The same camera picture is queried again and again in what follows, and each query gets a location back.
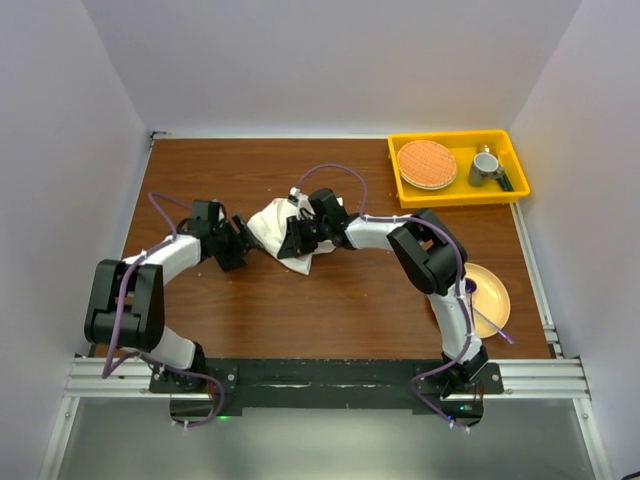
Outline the white cloth napkin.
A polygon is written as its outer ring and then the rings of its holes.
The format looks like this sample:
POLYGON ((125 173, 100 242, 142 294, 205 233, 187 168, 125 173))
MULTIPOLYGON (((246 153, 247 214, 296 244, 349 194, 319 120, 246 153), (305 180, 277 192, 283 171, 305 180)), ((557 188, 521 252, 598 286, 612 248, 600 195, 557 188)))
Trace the white cloth napkin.
POLYGON ((315 255, 332 253, 336 247, 325 240, 310 254, 297 258, 278 259, 277 254, 282 247, 286 235, 286 220, 290 216, 297 216, 301 208, 312 211, 308 196, 301 194, 297 206, 286 198, 275 198, 261 211, 254 214, 248 227, 254 237, 261 243, 266 252, 280 262, 289 271, 308 276, 315 255))

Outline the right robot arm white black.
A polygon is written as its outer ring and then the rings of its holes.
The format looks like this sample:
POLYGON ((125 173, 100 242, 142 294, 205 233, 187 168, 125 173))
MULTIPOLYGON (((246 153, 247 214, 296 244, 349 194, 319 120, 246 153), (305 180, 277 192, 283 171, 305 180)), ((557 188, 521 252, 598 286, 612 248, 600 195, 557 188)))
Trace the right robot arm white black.
POLYGON ((307 207, 300 197, 293 189, 287 198, 299 212, 285 217, 277 258, 300 258, 323 241, 349 250, 393 252, 410 283, 429 301, 442 338, 443 365, 418 374, 416 384, 441 381, 443 398, 476 386, 488 354, 467 298, 467 253, 437 215, 430 209, 401 217, 349 214, 329 188, 312 193, 307 207))

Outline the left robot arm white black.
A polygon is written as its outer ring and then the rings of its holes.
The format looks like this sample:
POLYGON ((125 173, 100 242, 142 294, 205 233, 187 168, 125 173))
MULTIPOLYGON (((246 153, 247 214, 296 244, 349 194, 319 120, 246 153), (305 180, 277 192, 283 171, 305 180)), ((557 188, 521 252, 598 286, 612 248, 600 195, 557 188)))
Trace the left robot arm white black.
POLYGON ((207 373, 202 347, 166 325, 165 286, 186 270, 214 259, 224 272, 246 265, 247 252, 264 246, 238 215, 229 217, 215 200, 195 200, 189 216, 170 223, 169 234, 157 245, 121 260, 96 266, 84 335, 107 348, 101 376, 106 379, 124 362, 138 356, 185 392, 206 388, 216 392, 207 373))

